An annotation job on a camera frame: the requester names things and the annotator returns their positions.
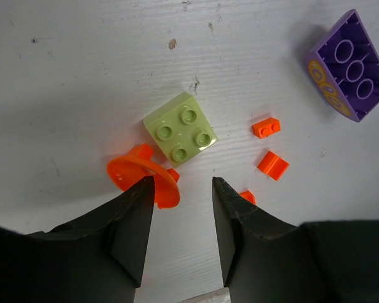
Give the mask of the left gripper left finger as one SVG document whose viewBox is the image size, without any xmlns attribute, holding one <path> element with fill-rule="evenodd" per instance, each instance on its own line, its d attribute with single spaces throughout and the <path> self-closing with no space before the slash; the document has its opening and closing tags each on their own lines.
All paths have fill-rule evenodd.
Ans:
<svg viewBox="0 0 379 303">
<path fill-rule="evenodd" d="M 0 227 L 0 302 L 133 302 L 141 285 L 154 180 L 49 232 Z"/>
</svg>

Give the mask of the orange dish lego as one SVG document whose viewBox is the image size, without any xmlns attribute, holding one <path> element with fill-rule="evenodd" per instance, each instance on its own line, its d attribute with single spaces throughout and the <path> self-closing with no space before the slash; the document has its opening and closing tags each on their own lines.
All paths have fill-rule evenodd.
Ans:
<svg viewBox="0 0 379 303">
<path fill-rule="evenodd" d="M 122 191 L 128 190 L 144 177 L 152 176 L 155 183 L 154 203 L 160 209 L 174 208 L 181 199 L 177 182 L 179 173 L 165 169 L 152 161 L 153 148 L 147 144 L 134 146 L 127 154 L 113 158 L 107 164 L 107 174 Z"/>
</svg>

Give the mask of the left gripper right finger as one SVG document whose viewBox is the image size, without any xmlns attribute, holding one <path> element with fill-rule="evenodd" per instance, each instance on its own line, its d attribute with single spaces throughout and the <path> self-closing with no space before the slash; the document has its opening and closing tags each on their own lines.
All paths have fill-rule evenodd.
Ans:
<svg viewBox="0 0 379 303">
<path fill-rule="evenodd" d="M 379 220 L 274 217 L 212 180 L 224 286 L 233 302 L 379 302 Z"/>
</svg>

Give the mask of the small orange lego plate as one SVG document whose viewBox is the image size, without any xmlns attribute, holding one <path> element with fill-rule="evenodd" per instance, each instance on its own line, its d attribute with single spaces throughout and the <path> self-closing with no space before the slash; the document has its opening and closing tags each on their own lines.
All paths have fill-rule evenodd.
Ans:
<svg viewBox="0 0 379 303">
<path fill-rule="evenodd" d="M 253 134 L 260 139 L 278 133 L 280 130 L 280 121 L 274 117 L 269 117 L 268 119 L 265 119 L 252 125 Z"/>
</svg>

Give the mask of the small orange curved lego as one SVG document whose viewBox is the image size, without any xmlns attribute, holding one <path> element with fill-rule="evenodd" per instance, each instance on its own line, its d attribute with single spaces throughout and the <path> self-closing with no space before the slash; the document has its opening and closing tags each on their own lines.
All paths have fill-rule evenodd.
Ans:
<svg viewBox="0 0 379 303">
<path fill-rule="evenodd" d="M 272 151 L 268 151 L 256 167 L 273 180 L 278 181 L 288 169 L 289 163 Z"/>
</svg>

